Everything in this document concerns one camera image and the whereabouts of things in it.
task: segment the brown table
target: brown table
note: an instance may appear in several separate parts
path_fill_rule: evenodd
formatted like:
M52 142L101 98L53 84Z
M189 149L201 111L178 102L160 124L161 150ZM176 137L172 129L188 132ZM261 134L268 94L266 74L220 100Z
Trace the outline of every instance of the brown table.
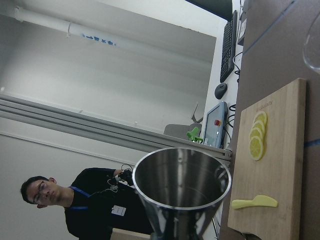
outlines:
M320 236L320 75L307 68L302 56L307 31L319 11L319 0L251 1L229 147L234 163L242 110L297 78L307 79L300 240ZM243 240L227 226L229 205L230 193L223 204L219 239Z

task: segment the yellow plastic knife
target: yellow plastic knife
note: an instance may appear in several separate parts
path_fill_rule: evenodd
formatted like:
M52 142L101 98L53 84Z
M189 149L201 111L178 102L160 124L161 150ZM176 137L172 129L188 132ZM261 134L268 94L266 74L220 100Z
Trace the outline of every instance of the yellow plastic knife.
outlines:
M276 208L278 206L278 201L273 199L272 197L265 195L257 195L252 200L233 200L231 203L231 207L233 209L240 209L246 207L273 207Z

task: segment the keyboard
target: keyboard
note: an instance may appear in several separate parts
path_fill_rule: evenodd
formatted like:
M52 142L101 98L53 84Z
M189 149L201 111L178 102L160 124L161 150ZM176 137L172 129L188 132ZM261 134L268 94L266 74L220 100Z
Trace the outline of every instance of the keyboard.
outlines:
M237 17L235 10L231 21L224 27L220 83L223 83L235 68L233 58L236 54Z

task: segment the white wall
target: white wall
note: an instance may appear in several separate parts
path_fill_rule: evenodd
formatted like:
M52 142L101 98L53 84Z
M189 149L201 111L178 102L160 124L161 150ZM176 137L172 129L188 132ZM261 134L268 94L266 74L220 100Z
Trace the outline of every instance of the white wall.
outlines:
M238 92L238 76L231 73L225 80L228 86L228 90L222 99L215 98L214 92L216 87L220 84L220 67L222 59L222 45L224 27L227 23L226 20L213 15L212 13L203 10L200 7L196 7L193 4L185 0L97 0L101 3L106 3L118 8L122 8L134 13L142 14L151 18L155 18L167 23L175 24L184 28L192 29L194 31L207 34L216 37L216 44L214 49L214 56L212 62L212 68L210 73L210 82L208 86L208 92L206 97L206 104L204 108L204 119L206 121L206 114L219 102L225 101L229 106L236 104L237 92ZM233 0L233 10L237 11L238 19L240 17L241 8L240 1ZM242 52L243 47L236 45L236 54ZM241 67L241 57L239 55L235 59L235 63ZM227 131L232 137L232 128L228 126ZM227 147L230 142L229 137L226 135L224 146Z
M110 8L114 9L107 5L100 7L108 10L108 14L112 14ZM109 17L119 18L119 14L124 22L131 16L132 21L137 19L137 14L123 10ZM108 47L79 36L66 38L63 32L13 18L2 16L1 21L4 23L0 26L1 31L6 38L0 41L3 56L0 87L4 87L8 95L82 111L82 114L129 126L135 126L137 122L136 127L156 133L163 133L167 124L191 124L190 115L197 102L199 116L203 114L210 64L197 69L157 56ZM161 32L161 25L153 25L152 21L149 21L151 29L154 26ZM166 32L168 23L162 25ZM192 31L188 31L190 35L186 35L186 39L188 36L193 38ZM134 35L127 30L126 33L130 37ZM147 31L143 34L142 40L144 36L148 37ZM170 38L174 38L175 33L171 34ZM212 37L212 46L207 50L212 56L214 43Z
M0 118L0 153L2 240L76 239L67 231L62 207L37 209L22 200L19 190L29 177L54 177L67 187L85 168L119 169L146 154L5 118Z

